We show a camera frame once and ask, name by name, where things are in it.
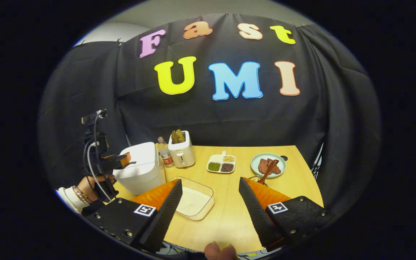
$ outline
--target wooden spatula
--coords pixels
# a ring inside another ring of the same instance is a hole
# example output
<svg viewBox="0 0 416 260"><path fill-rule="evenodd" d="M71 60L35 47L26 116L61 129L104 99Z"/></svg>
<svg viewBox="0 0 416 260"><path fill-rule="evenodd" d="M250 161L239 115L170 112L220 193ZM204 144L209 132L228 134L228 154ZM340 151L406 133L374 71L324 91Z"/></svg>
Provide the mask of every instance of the wooden spatula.
<svg viewBox="0 0 416 260"><path fill-rule="evenodd" d="M279 160L274 160L269 164L269 168L267 168L266 174L258 181L261 184L264 184L264 182L266 181L267 176L270 175L272 169L274 169L274 167L277 165L277 163L279 163Z"/></svg>

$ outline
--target bottle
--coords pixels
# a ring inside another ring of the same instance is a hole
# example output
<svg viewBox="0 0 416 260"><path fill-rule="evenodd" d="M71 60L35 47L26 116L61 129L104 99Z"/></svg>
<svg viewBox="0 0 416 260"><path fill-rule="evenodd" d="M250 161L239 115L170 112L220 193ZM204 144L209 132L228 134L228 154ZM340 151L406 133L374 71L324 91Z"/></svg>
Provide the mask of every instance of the bottle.
<svg viewBox="0 0 416 260"><path fill-rule="evenodd" d="M168 144L165 142L163 137L158 137L158 151L163 159L163 164L166 168L171 168L174 166L173 158L171 158L170 150L168 149Z"/></svg>

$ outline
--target hand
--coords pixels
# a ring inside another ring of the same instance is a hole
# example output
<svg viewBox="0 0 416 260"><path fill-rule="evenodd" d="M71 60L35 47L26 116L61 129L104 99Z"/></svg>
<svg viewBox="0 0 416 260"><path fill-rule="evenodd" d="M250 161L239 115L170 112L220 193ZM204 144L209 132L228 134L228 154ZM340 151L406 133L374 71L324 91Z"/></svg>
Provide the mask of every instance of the hand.
<svg viewBox="0 0 416 260"><path fill-rule="evenodd" d="M94 193L94 190L91 189L91 186L89 186L88 183L88 178L89 182L91 183L92 188L94 189L95 185L96 185L96 180L92 177L92 176L87 176L84 177L80 183L77 185L77 187L86 195L88 196L88 199L90 201L96 201L98 199L98 197L96 196L96 194ZM97 181L102 182L105 181L105 177L104 176L96 176ZM109 179L115 179L115 176L113 174L109 175Z"/></svg>
<svg viewBox="0 0 416 260"><path fill-rule="evenodd" d="M237 260L237 252L232 245L220 250L216 242L205 247L205 257L208 260Z"/></svg>

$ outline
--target steak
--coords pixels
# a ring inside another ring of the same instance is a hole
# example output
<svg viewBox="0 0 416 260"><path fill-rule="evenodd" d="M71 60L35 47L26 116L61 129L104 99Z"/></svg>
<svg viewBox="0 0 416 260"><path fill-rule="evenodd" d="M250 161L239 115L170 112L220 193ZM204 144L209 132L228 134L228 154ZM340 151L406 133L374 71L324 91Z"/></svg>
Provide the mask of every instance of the steak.
<svg viewBox="0 0 416 260"><path fill-rule="evenodd" d="M274 161L274 160L267 158L267 166L268 166L268 167L269 167L270 163L272 163L272 161ZM272 169L272 173L279 174L279 173L281 173L281 172L282 172L282 171L280 170L280 168L279 168L277 165L274 167L274 169Z"/></svg>
<svg viewBox="0 0 416 260"><path fill-rule="evenodd" d="M266 174L267 168L268 168L267 161L265 159L261 159L258 165L259 172L262 174Z"/></svg>

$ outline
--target white sleeve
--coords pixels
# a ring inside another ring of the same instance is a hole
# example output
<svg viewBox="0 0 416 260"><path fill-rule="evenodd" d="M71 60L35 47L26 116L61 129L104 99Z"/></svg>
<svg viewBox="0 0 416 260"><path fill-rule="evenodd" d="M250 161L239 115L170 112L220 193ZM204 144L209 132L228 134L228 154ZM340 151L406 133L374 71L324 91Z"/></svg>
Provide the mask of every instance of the white sleeve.
<svg viewBox="0 0 416 260"><path fill-rule="evenodd" d="M63 202L73 211L76 211L78 214L81 214L81 211L87 205L81 201L81 199L76 196L75 191L73 191L73 187L65 189L63 187L56 190L59 197L63 200Z"/></svg>

